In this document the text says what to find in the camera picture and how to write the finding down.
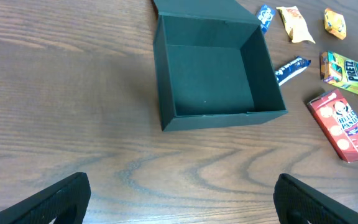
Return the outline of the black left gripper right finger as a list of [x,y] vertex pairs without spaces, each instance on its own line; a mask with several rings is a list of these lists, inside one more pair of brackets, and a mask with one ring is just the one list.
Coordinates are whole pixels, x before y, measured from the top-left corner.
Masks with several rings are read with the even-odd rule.
[[285,173],[275,184],[273,202],[281,224],[358,223],[357,212]]

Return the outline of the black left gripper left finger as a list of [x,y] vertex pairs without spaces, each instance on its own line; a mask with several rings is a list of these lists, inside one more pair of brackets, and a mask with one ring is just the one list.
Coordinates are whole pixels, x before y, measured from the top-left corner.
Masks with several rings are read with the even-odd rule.
[[88,176],[76,172],[0,211],[0,224],[82,224],[91,197]]

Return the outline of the red Hello Panda box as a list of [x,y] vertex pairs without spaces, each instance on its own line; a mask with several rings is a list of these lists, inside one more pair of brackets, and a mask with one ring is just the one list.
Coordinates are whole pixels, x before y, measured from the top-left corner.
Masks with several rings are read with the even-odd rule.
[[328,91],[307,107],[338,156],[348,163],[358,161],[358,115],[342,93]]

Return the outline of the dark blue Oreo packet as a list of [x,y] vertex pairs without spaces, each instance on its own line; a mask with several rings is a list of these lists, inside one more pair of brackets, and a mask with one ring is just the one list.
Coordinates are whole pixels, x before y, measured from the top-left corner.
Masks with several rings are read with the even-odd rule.
[[278,84],[281,86],[293,77],[299,75],[310,66],[311,60],[297,56],[291,62],[280,67],[275,71]]

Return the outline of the green Pretz snack box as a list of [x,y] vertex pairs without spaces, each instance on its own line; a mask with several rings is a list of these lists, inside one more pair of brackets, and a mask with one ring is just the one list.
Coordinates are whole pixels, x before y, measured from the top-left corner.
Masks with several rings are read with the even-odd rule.
[[320,55],[320,77],[327,84],[358,95],[358,62],[332,51]]

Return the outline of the black gift box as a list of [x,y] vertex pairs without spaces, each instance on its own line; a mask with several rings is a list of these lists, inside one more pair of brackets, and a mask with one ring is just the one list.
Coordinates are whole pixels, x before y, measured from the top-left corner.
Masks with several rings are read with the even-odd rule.
[[163,131],[262,124],[287,113],[260,21],[235,0],[154,0]]

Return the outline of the yellow sandwich cracker packet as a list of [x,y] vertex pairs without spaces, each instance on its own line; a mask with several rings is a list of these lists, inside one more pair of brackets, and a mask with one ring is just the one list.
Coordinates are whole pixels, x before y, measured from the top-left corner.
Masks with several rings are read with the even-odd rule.
[[308,41],[315,44],[314,39],[309,33],[307,23],[296,6],[276,7],[280,13],[285,31],[292,43]]

